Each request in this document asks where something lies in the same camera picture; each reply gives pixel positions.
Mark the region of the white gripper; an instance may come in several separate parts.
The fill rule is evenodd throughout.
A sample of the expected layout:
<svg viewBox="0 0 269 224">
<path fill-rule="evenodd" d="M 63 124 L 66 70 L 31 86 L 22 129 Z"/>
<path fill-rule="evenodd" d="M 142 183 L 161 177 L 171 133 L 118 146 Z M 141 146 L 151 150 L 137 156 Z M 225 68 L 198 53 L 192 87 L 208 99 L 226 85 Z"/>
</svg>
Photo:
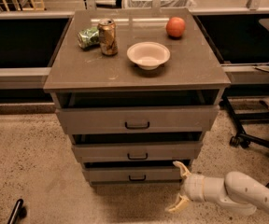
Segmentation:
<svg viewBox="0 0 269 224">
<path fill-rule="evenodd" d="M 175 202 L 166 207 L 168 213 L 177 213 L 188 207 L 190 201 L 203 202 L 204 195 L 204 180 L 203 175 L 192 174 L 187 166 L 181 161 L 174 161 L 173 164 L 179 169 L 180 176 L 183 179 L 183 195 L 177 195 Z"/>
</svg>

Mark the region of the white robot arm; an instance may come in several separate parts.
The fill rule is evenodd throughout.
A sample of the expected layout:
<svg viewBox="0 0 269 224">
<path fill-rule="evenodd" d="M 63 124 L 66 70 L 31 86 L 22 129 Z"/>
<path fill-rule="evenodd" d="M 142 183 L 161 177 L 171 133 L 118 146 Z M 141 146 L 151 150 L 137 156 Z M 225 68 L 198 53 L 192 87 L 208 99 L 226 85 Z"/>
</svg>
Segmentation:
<svg viewBox="0 0 269 224">
<path fill-rule="evenodd" d="M 249 175 L 232 171 L 223 178 L 192 174 L 181 161 L 173 164 L 179 169 L 182 185 L 176 201 L 166 211 L 176 213 L 190 202 L 209 202 L 237 214 L 250 216 L 257 209 L 269 215 L 269 188 Z"/>
</svg>

